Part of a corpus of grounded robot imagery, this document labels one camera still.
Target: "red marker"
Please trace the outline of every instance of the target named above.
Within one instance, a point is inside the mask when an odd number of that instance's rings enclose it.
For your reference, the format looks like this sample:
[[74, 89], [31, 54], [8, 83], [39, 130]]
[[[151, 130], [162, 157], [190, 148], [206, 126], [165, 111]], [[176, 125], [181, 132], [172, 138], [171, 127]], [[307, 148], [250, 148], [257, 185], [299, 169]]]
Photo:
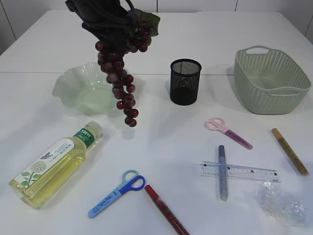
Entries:
[[155, 203], [155, 205], [158, 207], [158, 209], [162, 212], [162, 214], [165, 216], [167, 221], [173, 226], [173, 228], [176, 230], [176, 232], [179, 235], [190, 235], [183, 225], [178, 221], [178, 219], [175, 217], [175, 215], [171, 212], [171, 210], [167, 207], [167, 205], [160, 199], [158, 194], [153, 190], [153, 188], [150, 185], [147, 185], [145, 187], [145, 190]]

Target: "bottle label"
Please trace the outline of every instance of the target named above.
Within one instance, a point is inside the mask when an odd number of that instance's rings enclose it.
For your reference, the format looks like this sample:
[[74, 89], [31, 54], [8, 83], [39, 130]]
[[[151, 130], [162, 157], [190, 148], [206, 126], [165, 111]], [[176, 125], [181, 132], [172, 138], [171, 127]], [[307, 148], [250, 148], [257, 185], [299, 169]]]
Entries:
[[93, 134], [85, 128], [81, 129], [74, 136], [83, 141], [86, 145], [86, 148], [88, 148], [94, 142]]
[[73, 148], [74, 143], [70, 139], [56, 141], [14, 180], [28, 188]]

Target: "plastic bag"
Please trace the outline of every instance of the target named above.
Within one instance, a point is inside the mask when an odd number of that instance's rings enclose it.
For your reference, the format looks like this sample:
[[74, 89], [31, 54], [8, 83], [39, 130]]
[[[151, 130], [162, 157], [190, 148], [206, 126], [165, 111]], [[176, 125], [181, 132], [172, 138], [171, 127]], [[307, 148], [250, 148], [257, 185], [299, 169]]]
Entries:
[[263, 211], [278, 218], [287, 226], [304, 226], [306, 213], [302, 204], [283, 191], [277, 183], [264, 182], [256, 198]]

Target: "scissors blade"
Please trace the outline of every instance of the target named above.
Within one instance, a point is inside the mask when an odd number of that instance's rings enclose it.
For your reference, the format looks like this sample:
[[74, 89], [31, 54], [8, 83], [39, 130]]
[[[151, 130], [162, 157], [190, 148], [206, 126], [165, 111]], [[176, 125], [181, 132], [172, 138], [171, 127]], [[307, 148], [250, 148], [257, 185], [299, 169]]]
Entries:
[[104, 209], [109, 207], [113, 202], [115, 202], [118, 198], [120, 198], [122, 194], [116, 188], [113, 192], [111, 192], [108, 196], [106, 196], [101, 202], [99, 202], [94, 208], [92, 208], [88, 212], [89, 218], [94, 218], [98, 214], [100, 214]]

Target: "pink scissors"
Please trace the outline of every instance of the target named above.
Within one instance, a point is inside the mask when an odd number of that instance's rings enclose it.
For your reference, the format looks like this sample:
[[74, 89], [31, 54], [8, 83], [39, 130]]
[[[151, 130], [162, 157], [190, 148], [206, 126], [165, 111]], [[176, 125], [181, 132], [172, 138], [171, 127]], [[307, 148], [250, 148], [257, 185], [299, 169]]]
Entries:
[[225, 121], [223, 118], [220, 118], [220, 117], [211, 118], [209, 121], [206, 122], [206, 127], [211, 131], [222, 132], [223, 134], [227, 135], [238, 144], [241, 144], [246, 149], [251, 150], [253, 148], [253, 146], [249, 142], [245, 141], [243, 138], [238, 136], [235, 132], [230, 130], [225, 125]]

